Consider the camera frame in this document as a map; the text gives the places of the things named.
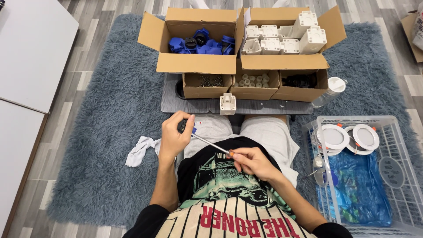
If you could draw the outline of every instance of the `printed graphic t-shirt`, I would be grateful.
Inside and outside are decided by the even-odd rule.
[[[279,169],[267,151],[249,138],[231,138],[216,144],[227,150],[259,147]],[[291,208],[269,183],[239,173],[233,159],[212,146],[182,160],[178,178],[180,207],[172,213],[160,205],[144,208],[124,238],[352,237],[336,223],[322,224],[310,234],[296,223]]]

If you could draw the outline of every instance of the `hand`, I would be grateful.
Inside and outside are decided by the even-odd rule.
[[[159,151],[159,163],[171,163],[175,161],[175,157],[188,145],[191,141],[191,132],[194,128],[194,115],[189,115],[183,111],[177,111],[169,119],[162,123],[162,142]],[[188,119],[184,132],[178,132],[178,123],[182,119]]]
[[[233,159],[236,169],[247,174],[255,174],[259,179],[268,181],[282,175],[266,158],[258,147],[234,149]]]

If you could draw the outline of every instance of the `blue shaggy rug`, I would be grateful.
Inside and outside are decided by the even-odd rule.
[[[164,75],[156,73],[157,52],[137,43],[142,17],[120,15],[104,44],[74,130],[69,138],[50,218],[59,222],[131,227],[148,205],[156,179],[157,157],[148,149],[140,167],[124,166],[140,136],[158,139]],[[423,185],[422,160],[410,117],[399,92],[377,24],[345,26],[348,38],[324,52],[329,74],[349,81],[347,89],[312,115],[299,116],[291,133],[300,145],[294,169],[300,174],[298,191],[316,201],[301,126],[318,115],[394,115],[399,121],[413,166]]]

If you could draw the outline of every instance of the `low table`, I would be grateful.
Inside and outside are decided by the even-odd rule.
[[[175,85],[182,79],[182,74],[165,73],[162,103],[160,109],[164,113],[175,113],[182,110],[187,113],[220,113],[218,98],[182,99],[176,95]],[[286,100],[236,100],[236,114],[280,114],[308,115],[313,113],[310,102]]]

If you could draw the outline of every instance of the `gray shorts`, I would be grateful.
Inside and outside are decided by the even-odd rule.
[[[288,126],[272,116],[257,116],[245,120],[239,135],[232,133],[229,120],[221,115],[199,114],[195,116],[197,135],[213,143],[238,136],[248,137],[261,144],[275,159],[286,178],[296,187],[298,172],[291,168],[291,163],[299,147],[289,135]],[[184,150],[184,158],[195,155],[207,144],[192,137]]]

